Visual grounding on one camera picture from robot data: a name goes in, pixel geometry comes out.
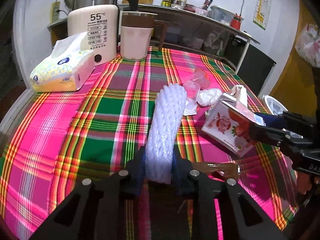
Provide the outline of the person's right hand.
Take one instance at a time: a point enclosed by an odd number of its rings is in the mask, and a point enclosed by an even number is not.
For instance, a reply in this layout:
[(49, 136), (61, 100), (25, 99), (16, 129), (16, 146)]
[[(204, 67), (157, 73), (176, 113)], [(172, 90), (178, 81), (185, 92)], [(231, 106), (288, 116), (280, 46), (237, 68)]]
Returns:
[(306, 194), (311, 190), (312, 183), (310, 176), (303, 172), (297, 172), (297, 190), (301, 194)]

